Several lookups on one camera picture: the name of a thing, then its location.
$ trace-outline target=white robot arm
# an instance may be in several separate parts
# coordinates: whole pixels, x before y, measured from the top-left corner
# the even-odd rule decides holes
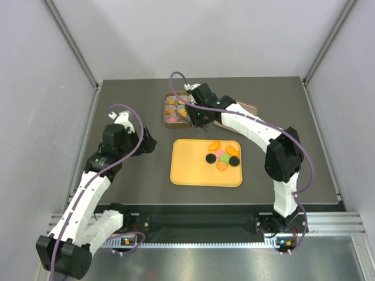
[[[255,120],[260,120],[258,117],[244,110],[240,104],[231,104],[226,110],[240,112],[252,116]],[[235,129],[246,138],[252,140],[263,150],[264,153],[267,153],[267,147],[270,144],[270,140],[277,139],[277,137],[281,135],[281,133],[275,129],[231,113],[222,113],[221,122],[223,125]],[[275,190],[274,210],[284,218],[291,215],[297,208],[297,204],[292,194],[297,190],[298,175],[299,172],[296,172],[286,183],[273,180]]]
[[[192,95],[192,104],[203,107],[224,109],[238,112],[242,116],[229,112],[212,112],[185,106],[193,126],[203,126],[215,120],[229,128],[235,129],[246,138],[256,143],[266,154],[265,171],[274,182],[274,210],[287,224],[296,216],[297,204],[294,200],[302,152],[284,135],[269,126],[263,125],[259,117],[247,112],[240,104],[228,96],[218,99],[207,84],[185,85]],[[298,140],[297,132],[288,128]]]
[[[98,151],[88,159],[79,187],[61,220],[47,237],[40,236],[36,243],[37,252],[46,270],[51,270],[53,248],[59,243],[54,263],[55,272],[81,279],[87,273],[98,248],[115,231],[129,227],[125,222],[128,222],[131,215],[126,208],[121,208],[121,211],[106,210],[98,221],[88,227],[101,196],[121,168],[121,164],[113,164],[135,149],[139,142],[138,135],[129,121],[129,112],[120,112],[119,116],[112,112],[110,118],[114,120],[114,124],[105,127],[103,142]],[[133,156],[151,153],[155,149],[156,141],[152,139],[146,126],[143,126],[143,130],[143,140]]]

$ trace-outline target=round token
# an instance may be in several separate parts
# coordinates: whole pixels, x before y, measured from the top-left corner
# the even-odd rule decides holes
[[[169,114],[172,114],[174,112],[175,112],[175,110],[171,108],[171,109],[169,109],[169,110],[166,111],[166,114],[169,115]]]
[[[229,159],[229,165],[233,167],[237,167],[240,164],[240,159],[236,156],[232,156]]]
[[[225,162],[218,162],[218,164],[217,164],[217,169],[219,170],[219,171],[225,171],[227,168],[228,168],[228,165],[227,165],[227,163],[225,163]]]
[[[229,155],[228,154],[221,155],[219,159],[222,162],[229,163]]]
[[[183,117],[187,117],[187,113],[186,113],[186,111],[185,111],[185,109],[180,109],[179,111],[178,111],[178,113],[180,113]]]
[[[223,155],[223,154],[225,154],[225,152],[222,151],[221,149],[219,149],[219,150],[217,150],[217,151],[215,152],[215,155],[216,155],[217,158],[220,158],[220,156]]]
[[[215,154],[212,154],[212,153],[207,154],[207,156],[206,156],[206,161],[207,161],[208,164],[215,163],[215,161],[216,161],[216,156],[215,156]]]

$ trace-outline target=metal frame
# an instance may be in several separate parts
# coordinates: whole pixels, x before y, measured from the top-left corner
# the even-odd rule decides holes
[[[80,170],[80,167],[84,161],[83,157],[84,157],[84,152],[85,152],[85,149],[86,149],[86,144],[87,144],[87,139],[88,139],[88,136],[90,134],[90,131],[91,131],[91,124],[93,123],[93,119],[94,119],[94,114],[95,114],[95,109],[96,109],[96,106],[97,106],[97,103],[98,103],[98,98],[99,98],[99,93],[100,93],[100,89],[101,89],[101,84],[94,90],[94,93],[93,93],[93,97],[91,99],[91,102],[90,102],[90,107],[87,111],[87,116],[86,116],[86,119],[85,119],[85,125],[84,125],[84,129],[83,129],[83,132],[81,134],[81,137],[80,137],[80,142],[79,142],[79,147],[78,147],[78,150],[77,150],[77,154],[76,154],[76,158],[74,160],[74,165],[70,171],[70,181],[69,181],[69,189],[67,191],[67,197],[65,197],[63,199],[63,202],[61,204],[61,212],[63,212],[65,210],[65,208],[67,207],[68,205],[68,202],[69,200],[74,196],[74,192],[77,188],[77,186],[79,185],[79,181],[81,180],[80,176],[81,176],[81,170]]]
[[[313,98],[311,96],[309,86],[306,82],[303,82],[302,80],[301,80],[301,82],[302,82],[302,86],[303,86],[304,91],[305,91],[306,99],[307,99],[309,107],[310,107],[310,111],[312,113],[312,118],[314,120],[319,139],[320,139],[321,144],[322,144],[324,156],[327,160],[328,169],[329,169],[330,175],[332,177],[332,181],[333,181],[333,185],[334,185],[335,190],[336,190],[337,197],[340,201],[342,201],[344,203],[345,208],[347,210],[350,210],[349,206],[346,205],[347,200],[346,200],[345,194],[344,194],[344,192],[341,188],[342,185],[341,185],[341,182],[340,182],[340,178],[338,176],[335,163],[332,160],[333,159],[332,154],[330,152],[330,149],[329,149],[329,146],[328,146],[328,143],[327,143],[327,138],[325,136],[325,133],[324,133],[324,130],[323,130],[323,127],[322,127],[322,122],[319,118],[319,114],[316,110],[315,103],[314,103]]]
[[[363,226],[360,214],[357,212],[307,212],[309,232],[306,233],[306,237],[365,237],[366,230]],[[56,226],[60,221],[63,214],[54,214],[51,219],[51,223],[48,227],[48,232]],[[102,214],[96,214],[92,216],[88,222],[88,227],[95,223]],[[152,219],[148,221],[148,227],[152,228]],[[278,234],[276,237],[291,237],[292,234]],[[107,242],[102,248],[128,248],[128,246],[120,246],[119,242]],[[144,243],[140,248],[181,248],[185,245],[184,243]],[[246,242],[236,242],[236,243],[188,243],[190,248],[229,248],[230,245],[239,246],[240,248],[263,248],[264,244],[246,243]]]
[[[304,78],[304,82],[309,83],[311,81],[312,76],[314,75],[316,69],[318,69],[319,65],[321,64],[323,58],[325,57],[327,51],[331,47],[333,41],[335,41],[339,31],[343,27],[347,17],[349,16],[350,12],[353,10],[357,0],[348,0],[346,2],[345,7],[340,13],[339,18],[337,19],[335,25],[333,26],[331,32],[329,33],[327,39],[325,40],[322,48],[320,49],[318,55],[316,56],[314,62],[310,66],[309,71],[307,72],[306,77]]]
[[[49,281],[50,275],[51,273],[44,270],[42,264],[40,263],[37,268],[34,281]]]
[[[56,5],[53,3],[52,0],[42,0],[47,10],[50,12],[52,19],[57,25],[57,28],[61,31],[61,34],[64,36],[66,43],[68,44],[69,48],[73,52],[76,60],[78,61],[79,65],[82,67],[83,72],[85,73],[87,79],[91,83],[91,85],[95,88],[99,86],[98,82],[96,81],[93,73],[91,72],[90,68],[88,67],[80,49],[78,48],[76,42],[74,41],[72,35],[70,34],[66,24],[64,23],[63,18],[60,16],[59,11],[56,8]]]
[[[355,236],[352,241],[364,279],[375,280],[375,256],[369,238]]]

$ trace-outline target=enclosure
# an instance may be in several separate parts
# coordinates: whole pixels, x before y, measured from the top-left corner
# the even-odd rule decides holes
[[[96,255],[83,280],[375,280],[374,1],[22,0],[3,6],[3,280],[48,280],[35,242],[62,217],[116,103],[136,110],[158,144],[122,164],[96,213],[121,203],[150,218],[150,231],[169,224],[128,256]],[[316,180],[298,197],[309,232],[292,256],[275,255],[237,228],[224,231],[224,223],[272,211],[264,152],[215,125],[207,132],[166,128],[163,97],[173,71],[298,131]],[[184,91],[183,80],[173,84]],[[242,184],[173,184],[178,139],[238,142]],[[310,175],[305,161],[298,189]]]

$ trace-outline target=orange disc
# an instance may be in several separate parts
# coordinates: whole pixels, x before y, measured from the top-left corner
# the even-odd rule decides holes
[[[174,109],[169,109],[169,110],[166,111],[166,114],[169,115],[169,114],[172,114],[172,113],[174,113],[174,112],[175,112]]]
[[[217,169],[219,170],[219,171],[225,171],[227,168],[228,168],[228,165],[227,165],[227,163],[225,163],[225,162],[218,162],[218,164],[217,164]]]
[[[220,142],[213,142],[209,145],[209,151],[216,151],[220,148]]]
[[[237,157],[240,157],[240,152],[235,150],[234,148],[232,148],[231,146],[228,146],[226,151],[228,152],[228,154],[230,156],[237,156]]]

